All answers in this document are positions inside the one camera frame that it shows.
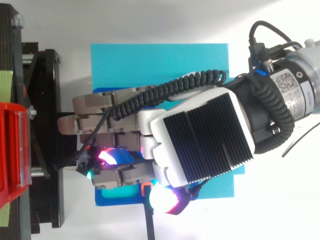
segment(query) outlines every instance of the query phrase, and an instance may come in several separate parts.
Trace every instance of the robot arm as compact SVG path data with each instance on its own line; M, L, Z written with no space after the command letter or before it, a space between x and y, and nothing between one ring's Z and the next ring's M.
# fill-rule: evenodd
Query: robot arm
M258 26L287 43L272 48L257 43ZM58 120L60 132L91 135L67 164L77 161L77 171L91 173L92 183L100 188L156 178L183 196L184 203L170 212L180 213L209 179L279 147L291 136L295 121L320 112L320 41L309 39L302 47L258 21L249 43L250 72L228 83L225 72L207 70L159 86L74 98L76 115ZM169 110L145 109L181 99ZM112 165L100 157L106 148L123 146L133 156L130 164ZM89 157L84 159L85 151ZM197 182L203 183L186 188Z

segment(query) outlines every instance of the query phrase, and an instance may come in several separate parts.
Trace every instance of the sticker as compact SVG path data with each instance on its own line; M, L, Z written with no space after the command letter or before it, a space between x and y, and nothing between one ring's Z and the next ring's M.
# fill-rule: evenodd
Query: sticker
M301 83L301 88L304 94L305 98L305 115L312 113L312 111L315 108L315 98L314 98L314 92L312 91L310 82L305 81Z
M279 71L270 77L281 92L294 120L302 118L306 112L306 101L296 77L288 69Z

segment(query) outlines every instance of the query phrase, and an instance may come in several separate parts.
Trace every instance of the red container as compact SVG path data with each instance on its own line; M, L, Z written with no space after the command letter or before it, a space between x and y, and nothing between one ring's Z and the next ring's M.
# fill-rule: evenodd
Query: red container
M0 209L31 183L29 124L26 108L0 102Z

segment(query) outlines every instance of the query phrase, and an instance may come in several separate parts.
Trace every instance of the green tape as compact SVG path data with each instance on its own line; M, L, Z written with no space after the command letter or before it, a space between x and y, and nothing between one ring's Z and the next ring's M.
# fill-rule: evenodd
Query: green tape
M12 71L0 70L0 102L9 103L11 100ZM0 209L0 227L8 227L10 216L10 203Z
M11 100L11 87L12 87L12 71L0 70L0 102L9 103Z
M0 209L0 227L8 227L10 216L10 203L7 203Z

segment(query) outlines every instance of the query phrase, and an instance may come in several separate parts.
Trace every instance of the orange clip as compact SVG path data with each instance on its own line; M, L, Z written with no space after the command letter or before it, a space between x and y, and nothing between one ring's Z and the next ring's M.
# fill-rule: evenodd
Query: orange clip
M147 181L141 184L141 194L143 197L145 197L145 186L150 186L152 189L154 184L151 181Z

